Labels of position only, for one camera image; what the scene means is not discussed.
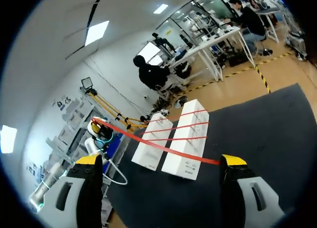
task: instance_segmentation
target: yellow and black tape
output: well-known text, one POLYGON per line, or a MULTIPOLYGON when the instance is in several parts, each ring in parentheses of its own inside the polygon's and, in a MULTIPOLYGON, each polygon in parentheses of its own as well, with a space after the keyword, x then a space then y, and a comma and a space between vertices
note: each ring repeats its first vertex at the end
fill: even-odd
POLYGON ((265 85, 265 87, 266 87, 266 89, 267 89, 267 92, 268 93, 271 93, 271 90, 270 90, 270 88, 269 88, 269 86, 268 86, 268 84, 267 84, 267 81, 266 81, 266 79, 264 78, 264 76, 263 76, 263 74, 261 73, 261 71, 259 70, 259 67, 256 65, 255 66, 255 70, 258 72, 258 74, 260 75, 260 77, 261 77, 261 79, 262 79, 262 81, 263 81, 263 83, 264 83, 264 85, 265 85))
MULTIPOLYGON (((245 68, 245 69, 243 69, 243 70, 234 72, 234 73, 229 74, 229 75, 227 75, 227 76, 224 76, 224 78, 229 78, 229 77, 231 77, 231 76, 233 76, 233 75, 236 75, 236 74, 245 72, 245 71, 247 71, 247 70, 249 70, 249 69, 252 69, 252 68, 253 68, 253 67, 247 67, 247 68, 245 68)), ((194 91, 194 90, 197 90, 197 89, 200 89, 200 88, 203 88, 203 87, 206 87, 207 85, 212 84, 212 83, 215 83, 215 82, 216 82, 216 81, 214 81, 214 80, 213 80, 213 81, 210 81, 209 83, 205 83, 205 84, 200 85, 200 86, 198 86, 198 87, 196 87, 196 88, 193 88, 193 89, 187 90, 187 91, 185 91, 185 92, 182 92, 182 93, 178 94, 178 96, 183 95, 183 94, 186 94, 186 93, 189 93, 189 92, 192 92, 192 91, 194 91)))
POLYGON ((277 59, 279 59, 279 58, 283 58, 283 57, 285 57, 285 56, 290 56, 290 55, 292 55, 293 54, 293 52, 288 52, 288 53, 285 53, 285 54, 282 54, 282 55, 280 55, 280 56, 278 56, 278 57, 274 57, 274 58, 271 58, 271 59, 268 59, 268 60, 264 60, 264 61, 262 61, 261 63, 259 63, 259 65, 261 65, 261 64, 264 64, 264 63, 270 63, 270 62, 272 62, 272 61, 274 61, 274 60, 277 60, 277 59))
MULTIPOLYGON (((269 63, 269 62, 272 62, 272 61, 277 60, 277 59, 279 59, 279 58, 282 58, 282 57, 285 57, 285 56, 289 56, 289 55, 292 55, 292 54, 293 54, 293 52, 288 52, 288 53, 282 54, 282 55, 280 55, 280 56, 278 56, 278 57, 274 57, 274 58, 272 58, 272 59, 264 60, 263 62, 260 62, 259 65, 262 65, 262 64, 265 64, 265 63, 269 63)), ((227 76, 224 76, 224 78, 229 78, 229 77, 231 77, 231 76, 233 76, 233 75, 236 75, 236 74, 239 74, 239 73, 248 71, 249 69, 253 69, 253 67, 250 66, 250 67, 247 67, 247 68, 245 68, 245 69, 243 69, 243 70, 240 70, 240 71, 238 71, 238 72, 231 73, 231 74, 229 74, 229 75, 227 75, 227 76)), ((261 76, 261 78, 262 78, 263 75, 262 75, 261 72, 259 71, 259 68, 258 68, 257 65, 256 65, 256 68, 255 68, 255 69, 256 69, 256 71, 258 71, 258 73, 260 74, 260 76, 261 76)), ((264 77, 262 78, 262 80, 263 80, 263 82, 264 82, 264 84, 265 84, 265 86, 266 86, 266 88, 267 88, 268 93, 271 93, 271 91, 270 91, 270 89, 269 89, 269 86, 267 85, 267 81, 265 80, 264 77)), ((215 83, 215 82, 216 82, 216 81, 213 80, 213 81, 211 81, 211 82, 209 82, 209 83, 205 83, 205 84, 203 84, 203 85, 201 85, 201 86, 198 86, 198 87, 196 87, 196 88, 193 88, 193 89, 187 90, 187 91, 185 91, 185 92, 182 92, 182 93, 178 94, 178 96, 181 96, 181 95, 184 95, 184 94, 186 94, 186 93, 192 92, 192 91, 194 91, 194 90, 197 90, 197 89, 206 87, 207 85, 212 84, 212 83, 215 83)))

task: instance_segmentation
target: desk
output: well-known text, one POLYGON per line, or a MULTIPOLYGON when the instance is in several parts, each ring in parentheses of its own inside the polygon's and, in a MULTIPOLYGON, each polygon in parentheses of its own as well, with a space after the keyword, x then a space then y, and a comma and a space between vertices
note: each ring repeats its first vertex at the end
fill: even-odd
MULTIPOLYGON (((287 212, 310 176, 316 134, 314 114, 296 84, 211 112, 204 158, 241 157, 275 190, 287 212)), ((131 162, 137 146, 131 140, 119 165, 129 183, 111 183, 107 193, 127 227, 221 227, 218 166, 202 163, 197 180, 187 180, 161 171, 165 152, 157 171, 131 162)), ((116 173, 114 179, 122 178, 116 173)))
POLYGON ((257 14, 257 15, 260 15, 260 16, 264 15, 264 16, 266 16, 266 18, 267 18, 267 20, 268 20, 268 22, 269 22, 269 25, 271 26, 271 31, 268 31, 268 32, 267 32, 267 37, 271 38, 272 40, 276 41, 277 43, 279 43, 279 39, 278 39, 278 37, 277 37, 275 28, 274 28, 274 26, 273 26, 273 23, 272 23, 272 21, 271 21, 269 15, 275 14, 275 13, 277 13, 277 12, 279 12, 279 11, 280 11, 280 10, 278 9, 278 7, 273 7, 273 8, 268 8, 268 9, 261 10, 261 11, 256 11, 256 14, 257 14))
MULTIPOLYGON (((224 41, 228 38, 231 38, 233 36, 239 36, 239 42, 248 58, 248 60, 251 62, 251 64, 253 66, 255 66, 252 54, 240 32, 240 28, 239 27, 233 27, 233 29, 225 34, 223 34, 222 36, 219 36, 218 38, 215 38, 215 36, 212 36, 209 38, 208 41, 204 41, 201 42, 198 46, 191 48, 182 59, 176 61, 175 63, 173 63, 170 67, 174 68, 176 66, 178 66, 179 64, 187 61, 188 58, 190 57, 194 57, 195 55, 199 55, 203 62, 205 63, 205 65, 207 66, 208 70, 210 71, 211 75, 213 76, 213 78, 216 81, 219 81, 219 79, 221 79, 223 81, 223 76, 222 76, 222 70, 218 69, 216 67, 216 65, 214 64, 214 58, 211 54, 209 54, 208 52, 208 48, 210 48, 211 46, 214 46, 216 44, 218 44, 221 41, 224 41)), ((197 76, 198 74, 201 74, 202 72, 198 72, 195 75, 192 75, 191 78, 193 78, 194 76, 197 76)))

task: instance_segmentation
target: ceiling light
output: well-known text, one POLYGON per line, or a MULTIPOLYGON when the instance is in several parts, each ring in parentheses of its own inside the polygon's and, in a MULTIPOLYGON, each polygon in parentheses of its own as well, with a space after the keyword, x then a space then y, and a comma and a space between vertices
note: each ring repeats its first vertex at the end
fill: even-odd
POLYGON ((17 133, 17 129, 3 125, 0 132, 1 135, 1 152, 3 154, 9 154, 13 152, 14 140, 17 133))
POLYGON ((109 24, 109 21, 105 21, 105 22, 89 27, 85 46, 102 38, 108 27, 108 24, 109 24))
POLYGON ((168 5, 162 4, 162 5, 159 6, 159 8, 156 9, 153 13, 154 13, 154 14, 161 14, 167 7, 168 7, 168 5))

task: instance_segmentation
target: computer monitor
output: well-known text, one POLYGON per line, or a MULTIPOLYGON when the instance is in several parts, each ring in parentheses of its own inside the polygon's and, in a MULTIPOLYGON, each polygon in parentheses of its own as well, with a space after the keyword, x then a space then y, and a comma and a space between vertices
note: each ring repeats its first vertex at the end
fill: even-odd
POLYGON ((148 42, 138 53, 139 56, 143 56, 145 62, 149 62, 155 55, 160 52, 160 48, 155 46, 152 42, 148 42))
POLYGON ((160 56, 156 55, 154 56, 149 62, 148 64, 150 65, 160 65, 161 63, 163 63, 163 60, 160 56))

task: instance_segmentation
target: red strap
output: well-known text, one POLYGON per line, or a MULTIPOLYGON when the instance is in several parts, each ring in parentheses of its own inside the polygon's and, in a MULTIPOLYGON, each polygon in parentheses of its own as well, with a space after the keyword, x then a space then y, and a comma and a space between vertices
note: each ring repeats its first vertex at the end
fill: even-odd
POLYGON ((146 141, 160 141, 160 140, 195 140, 195 139, 203 139, 203 138, 207 138, 207 136, 189 137, 189 138, 153 139, 153 140, 146 140, 146 141))
MULTIPOLYGON (((180 116, 170 116, 168 119, 169 119, 169 120, 173 120, 174 118, 175 118, 175 119, 179 119, 179 118, 180 118, 181 116, 183 116, 183 115, 190 115, 190 114, 201 113, 201 112, 207 112, 207 110, 204 109, 204 110, 194 111, 194 112, 182 114, 182 115, 180 115, 180 116)), ((167 118, 162 118, 162 119, 157 119, 157 120, 151 120, 151 121, 158 121, 158 120, 167 120, 167 118)))
POLYGON ((92 118, 92 121, 93 122, 96 122, 96 123, 99 123, 99 124, 102 124, 104 126, 107 126, 119 133, 122 133, 138 142, 141 142, 141 143, 144 143, 146 145, 149 145, 149 146, 152 146, 152 147, 155 147, 157 149, 160 149, 160 150, 163 150, 165 152, 169 152, 171 154, 175 154, 175 155, 179 155, 179 156, 182 156, 182 157, 185 157, 185 158, 188 158, 188 159, 192 159, 192 160, 197 160, 197 161, 200 161, 200 162, 203 162, 203 163, 207 163, 207 164, 212 164, 212 165, 219 165, 219 161, 218 160, 211 160, 211 159, 205 159, 205 158, 201 158, 201 157, 198 157, 198 156, 193 156, 193 155, 189 155, 189 154, 184 154, 184 153, 181 153, 181 152, 178 152, 178 151, 175 151, 175 150, 171 150, 169 148, 166 148, 166 147, 163 147, 161 145, 157 145, 157 144, 154 144, 152 143, 151 141, 146 141, 146 140, 143 140, 142 138, 138 137, 138 136, 135 136, 134 134, 131 134, 131 133, 128 133, 124 130, 121 130, 120 128, 114 126, 114 125, 111 125, 101 119, 98 119, 98 118, 95 118, 93 117, 92 118))
POLYGON ((173 127, 173 128, 171 128, 171 129, 151 130, 151 131, 142 132, 142 133, 140 133, 139 135, 148 134, 148 133, 153 133, 153 132, 167 131, 167 130, 176 130, 176 129, 180 129, 180 128, 186 128, 186 127, 191 127, 191 126, 194 126, 194 125, 202 125, 202 124, 209 124, 209 121, 207 121, 207 122, 194 123, 194 124, 191 124, 191 125, 183 125, 183 126, 179 126, 179 127, 173 127))

